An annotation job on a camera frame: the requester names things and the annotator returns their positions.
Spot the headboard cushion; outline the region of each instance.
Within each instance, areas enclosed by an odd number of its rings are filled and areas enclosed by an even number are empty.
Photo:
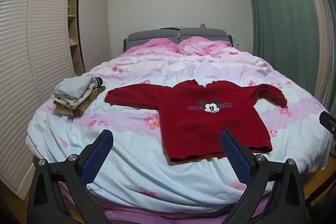
[[[179,43],[181,43],[183,40],[186,40],[186,39],[189,39],[189,38],[192,38],[192,37],[196,37],[196,36],[197,35],[193,35],[191,37],[180,37],[178,40],[179,40]],[[230,39],[226,38],[226,37],[203,37],[203,38],[209,39],[210,41],[222,40],[222,41],[228,41],[228,42],[231,43]]]
[[[182,28],[179,30],[179,37],[229,38],[225,31],[212,28]]]
[[[174,43],[179,44],[179,39],[177,37],[165,37],[165,38],[168,38],[169,40],[173,41]],[[126,46],[126,48],[124,48],[124,52],[129,50],[130,48],[132,48],[134,46],[143,45],[146,42],[148,42],[149,40],[150,39],[127,42],[126,44],[124,44],[124,47]]]
[[[170,29],[158,29],[158,30],[150,30],[150,31],[143,31],[143,32],[135,32],[135,33],[131,33],[128,36],[127,42],[150,40],[153,38],[169,38],[169,37],[178,38],[179,32],[177,30],[170,30]]]

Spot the red sweatshirt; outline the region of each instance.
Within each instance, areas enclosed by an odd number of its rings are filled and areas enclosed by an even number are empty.
[[[287,106],[282,91],[272,85],[240,87],[216,81],[204,87],[195,80],[172,88],[151,84],[124,86],[110,90],[105,102],[158,110],[169,160],[183,162],[225,156],[219,135],[226,129],[252,151],[271,152],[268,131],[253,107],[259,97]]]

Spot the wardrobe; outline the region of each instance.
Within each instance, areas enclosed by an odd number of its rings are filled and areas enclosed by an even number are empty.
[[[57,83],[110,60],[107,0],[0,0],[0,179],[24,199],[34,173],[25,145]]]

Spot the wooden floor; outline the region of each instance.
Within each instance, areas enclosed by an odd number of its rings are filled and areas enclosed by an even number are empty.
[[[334,171],[336,170],[336,159],[329,157],[329,165],[324,170],[318,170],[314,174],[307,175],[303,179],[304,183],[304,195],[307,198],[315,189],[318,188]],[[19,199],[15,194],[13,194],[1,181],[0,181],[0,196],[2,196],[3,200],[12,211],[13,215],[19,220],[21,224],[26,224],[27,221],[27,202],[28,197],[25,201]],[[75,206],[72,204],[69,205],[71,209],[71,213],[73,217],[84,223],[82,218],[80,217],[78,211]],[[126,224],[130,222],[124,221],[114,221],[115,224]]]

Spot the wooden shelf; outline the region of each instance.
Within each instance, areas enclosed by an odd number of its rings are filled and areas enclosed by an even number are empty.
[[[77,0],[68,0],[68,36],[69,39],[75,41],[74,44],[70,45],[73,70],[77,76],[84,73],[81,50],[80,50],[80,40],[78,37],[78,26],[77,26]]]

